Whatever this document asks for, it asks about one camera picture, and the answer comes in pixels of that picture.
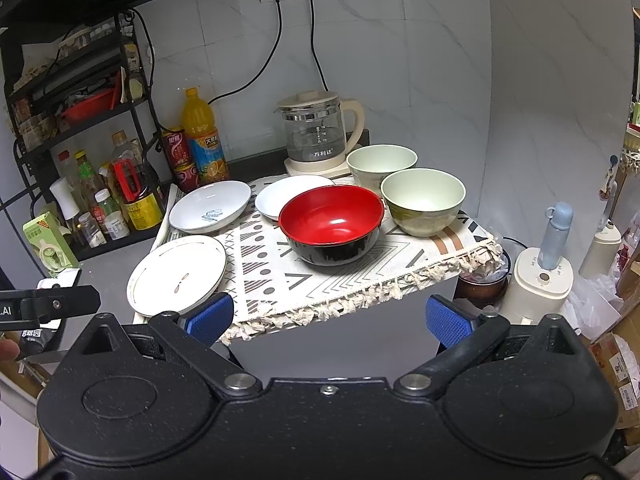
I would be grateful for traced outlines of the person's left hand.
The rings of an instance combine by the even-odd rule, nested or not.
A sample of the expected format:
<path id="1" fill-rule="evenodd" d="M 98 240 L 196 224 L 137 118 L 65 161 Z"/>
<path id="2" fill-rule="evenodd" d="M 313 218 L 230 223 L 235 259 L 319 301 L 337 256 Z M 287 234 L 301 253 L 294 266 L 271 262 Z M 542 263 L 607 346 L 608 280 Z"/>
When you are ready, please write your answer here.
<path id="1" fill-rule="evenodd" d="M 20 347 L 11 339 L 0 340 L 0 361 L 15 361 L 20 355 Z"/>

